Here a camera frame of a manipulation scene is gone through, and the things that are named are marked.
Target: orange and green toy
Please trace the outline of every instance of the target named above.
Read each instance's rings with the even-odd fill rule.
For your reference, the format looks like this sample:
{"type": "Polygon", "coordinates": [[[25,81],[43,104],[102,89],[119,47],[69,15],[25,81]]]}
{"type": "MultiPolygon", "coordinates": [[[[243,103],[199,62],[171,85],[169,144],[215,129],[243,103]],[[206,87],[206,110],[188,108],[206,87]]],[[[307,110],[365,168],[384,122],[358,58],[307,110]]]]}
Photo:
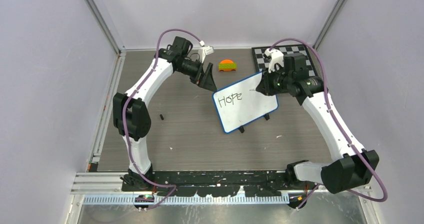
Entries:
{"type": "Polygon", "coordinates": [[[237,64],[229,59],[221,61],[218,65],[218,70],[220,72],[231,72],[237,70],[237,64]]]}

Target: small whiteboard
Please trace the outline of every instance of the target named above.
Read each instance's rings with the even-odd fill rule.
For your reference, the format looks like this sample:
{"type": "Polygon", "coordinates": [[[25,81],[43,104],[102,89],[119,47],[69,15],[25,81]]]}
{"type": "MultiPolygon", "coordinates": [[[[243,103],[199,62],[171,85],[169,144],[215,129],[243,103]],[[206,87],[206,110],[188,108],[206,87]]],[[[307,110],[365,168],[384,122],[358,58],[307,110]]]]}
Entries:
{"type": "Polygon", "coordinates": [[[258,72],[212,95],[224,132],[237,130],[278,108],[276,95],[266,96],[255,91],[261,78],[262,73],[258,72]]]}

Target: whiteboard frame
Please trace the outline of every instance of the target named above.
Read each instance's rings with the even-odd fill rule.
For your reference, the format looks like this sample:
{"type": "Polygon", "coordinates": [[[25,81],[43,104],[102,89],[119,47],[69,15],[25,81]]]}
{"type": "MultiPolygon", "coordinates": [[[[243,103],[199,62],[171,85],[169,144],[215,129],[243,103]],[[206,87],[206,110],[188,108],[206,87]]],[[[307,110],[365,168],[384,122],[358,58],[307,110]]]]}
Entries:
{"type": "MultiPolygon", "coordinates": [[[[243,79],[240,79],[240,80],[238,80],[238,81],[236,81],[236,82],[234,82],[234,83],[232,83],[232,84],[230,84],[230,85],[227,85],[227,86],[225,86],[225,87],[223,87],[223,88],[221,88],[221,89],[218,89],[217,91],[215,91],[214,93],[212,93],[212,102],[213,102],[213,104],[215,105],[216,114],[218,114],[219,122],[221,123],[221,127],[222,127],[222,130],[224,131],[224,133],[226,133],[226,134],[230,134],[230,133],[234,132],[235,130],[238,130],[240,127],[245,127],[246,125],[248,125],[248,124],[250,124],[250,123],[252,123],[252,122],[254,122],[254,121],[256,121],[256,120],[258,120],[258,119],[260,119],[260,118],[265,118],[265,117],[264,117],[265,115],[261,115],[261,116],[259,116],[258,118],[255,118],[255,119],[253,119],[253,120],[249,121],[248,123],[243,124],[243,125],[239,126],[238,128],[233,129],[233,130],[230,130],[230,131],[228,131],[228,132],[227,132],[227,131],[225,131],[224,124],[223,124],[223,120],[221,119],[220,112],[218,111],[217,103],[216,103],[216,102],[215,102],[215,100],[214,100],[214,95],[215,95],[215,93],[217,93],[217,92],[219,92],[219,91],[222,91],[222,90],[224,90],[224,89],[226,89],[226,88],[229,88],[229,87],[231,87],[231,86],[234,86],[235,84],[240,83],[240,82],[242,82],[242,81],[244,81],[244,80],[246,80],[246,79],[249,79],[249,78],[254,77],[254,76],[256,76],[256,75],[260,75],[261,73],[262,73],[261,71],[260,71],[260,72],[256,72],[256,73],[254,73],[254,74],[252,74],[252,75],[249,75],[249,76],[247,76],[247,77],[245,77],[245,78],[243,78],[243,79]]],[[[278,109],[278,107],[280,107],[280,103],[279,103],[279,101],[278,101],[278,96],[277,96],[277,95],[275,95],[275,99],[276,99],[276,101],[277,101],[277,107],[276,107],[274,110],[267,112],[267,114],[270,114],[270,113],[274,112],[275,110],[277,110],[277,109],[278,109]]]]}

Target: metal floor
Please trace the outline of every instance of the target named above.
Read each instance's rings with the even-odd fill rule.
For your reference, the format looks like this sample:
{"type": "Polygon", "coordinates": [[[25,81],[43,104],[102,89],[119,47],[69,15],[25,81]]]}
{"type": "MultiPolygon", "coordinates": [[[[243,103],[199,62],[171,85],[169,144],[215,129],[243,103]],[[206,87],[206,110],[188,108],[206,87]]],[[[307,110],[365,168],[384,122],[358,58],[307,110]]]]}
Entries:
{"type": "MultiPolygon", "coordinates": [[[[117,88],[125,92],[147,70],[154,51],[126,54],[117,88]]],[[[219,49],[206,58],[213,63],[218,89],[255,73],[251,49],[219,49]],[[218,72],[218,63],[231,59],[237,71],[218,72]]],[[[312,118],[288,94],[278,97],[270,119],[256,120],[245,132],[224,133],[212,92],[174,73],[152,98],[148,110],[152,126],[147,148],[154,170],[281,170],[300,160],[331,162],[327,145],[312,118]]],[[[110,119],[98,171],[126,171],[127,149],[110,119]]]]}
{"type": "Polygon", "coordinates": [[[316,192],[299,212],[286,204],[164,205],[147,212],[130,205],[83,205],[79,224],[97,223],[365,224],[367,220],[357,196],[316,192]]]}

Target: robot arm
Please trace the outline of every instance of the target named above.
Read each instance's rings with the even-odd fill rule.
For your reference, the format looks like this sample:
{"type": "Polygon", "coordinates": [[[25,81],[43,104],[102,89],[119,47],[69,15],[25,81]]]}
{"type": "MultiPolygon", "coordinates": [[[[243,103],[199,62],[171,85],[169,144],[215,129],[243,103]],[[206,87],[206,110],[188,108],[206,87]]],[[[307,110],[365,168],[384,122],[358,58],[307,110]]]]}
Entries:
{"type": "MultiPolygon", "coordinates": [[[[372,177],[371,172],[348,146],[345,137],[334,122],[326,104],[323,81],[320,77],[309,76],[306,58],[301,53],[283,55],[273,49],[270,53],[270,67],[262,71],[262,79],[256,88],[266,96],[289,92],[297,99],[312,117],[328,146],[333,163],[313,163],[307,160],[287,165],[286,179],[290,183],[310,181],[324,185],[329,192],[336,194],[348,189],[366,185],[372,177]]],[[[367,151],[354,137],[337,112],[330,94],[331,110],[340,125],[375,170],[379,156],[374,150],[367,151]]]]}
{"type": "MultiPolygon", "coordinates": [[[[150,177],[152,172],[152,164],[149,160],[146,143],[152,122],[147,107],[162,83],[176,71],[189,76],[190,81],[200,88],[212,92],[217,90],[212,77],[213,64],[209,63],[206,70],[203,70],[203,62],[206,55],[213,53],[214,49],[211,46],[205,46],[203,41],[200,44],[202,47],[198,51],[199,60],[193,61],[188,58],[188,54],[193,47],[192,43],[185,38],[176,36],[172,45],[168,45],[166,49],[162,48],[159,50],[156,66],[156,60],[153,59],[150,67],[137,83],[125,93],[116,93],[113,97],[113,125],[119,130],[119,134],[123,137],[127,148],[131,148],[134,162],[137,163],[140,171],[147,178],[150,177]],[[141,88],[129,101],[128,109],[126,110],[130,141],[130,145],[128,145],[124,132],[123,108],[129,96],[137,90],[141,83],[141,88]]],[[[124,181],[138,184],[142,189],[146,187],[143,186],[146,183],[137,174],[137,170],[131,163],[128,172],[129,174],[125,175],[124,181]]]]}

